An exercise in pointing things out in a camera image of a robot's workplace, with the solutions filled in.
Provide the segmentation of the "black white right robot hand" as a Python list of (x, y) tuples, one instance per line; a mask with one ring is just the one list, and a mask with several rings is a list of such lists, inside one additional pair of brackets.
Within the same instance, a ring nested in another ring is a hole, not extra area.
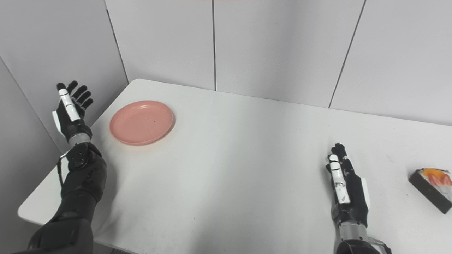
[(334, 223), (355, 222), (368, 227), (369, 207), (363, 179), (355, 172), (345, 146), (336, 143), (327, 156), (326, 170), (331, 177), (334, 204), (331, 214)]

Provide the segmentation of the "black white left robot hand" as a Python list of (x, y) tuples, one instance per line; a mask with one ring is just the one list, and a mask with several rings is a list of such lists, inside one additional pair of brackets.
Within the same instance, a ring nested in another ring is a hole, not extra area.
[(68, 85), (58, 83), (56, 87), (59, 102), (57, 109), (52, 112), (52, 117), (58, 131), (72, 146), (89, 142), (93, 134), (84, 118), (87, 108), (94, 102), (92, 93), (86, 85), (79, 85), (76, 80)]

